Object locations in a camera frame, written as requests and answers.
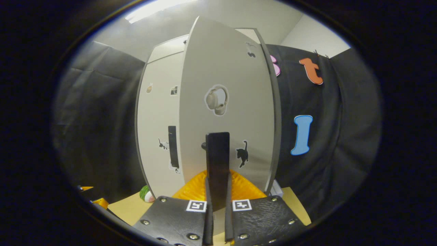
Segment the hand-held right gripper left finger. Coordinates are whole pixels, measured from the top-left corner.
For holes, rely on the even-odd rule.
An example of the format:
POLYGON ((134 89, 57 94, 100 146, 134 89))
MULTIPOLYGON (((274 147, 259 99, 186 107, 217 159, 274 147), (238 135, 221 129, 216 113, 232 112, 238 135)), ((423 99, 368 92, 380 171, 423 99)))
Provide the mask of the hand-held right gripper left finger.
POLYGON ((207 171, 173 196, 160 196, 134 224, 142 235, 172 246, 213 245, 213 213, 207 171))

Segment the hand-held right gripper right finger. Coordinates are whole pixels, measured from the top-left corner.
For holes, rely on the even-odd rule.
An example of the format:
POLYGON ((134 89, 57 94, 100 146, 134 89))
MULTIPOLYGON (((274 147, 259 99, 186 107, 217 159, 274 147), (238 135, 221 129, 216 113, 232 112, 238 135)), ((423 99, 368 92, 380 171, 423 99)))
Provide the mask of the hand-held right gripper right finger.
POLYGON ((231 170, 225 208, 225 241, 232 246, 283 246, 306 225, 278 195, 267 196, 231 170))

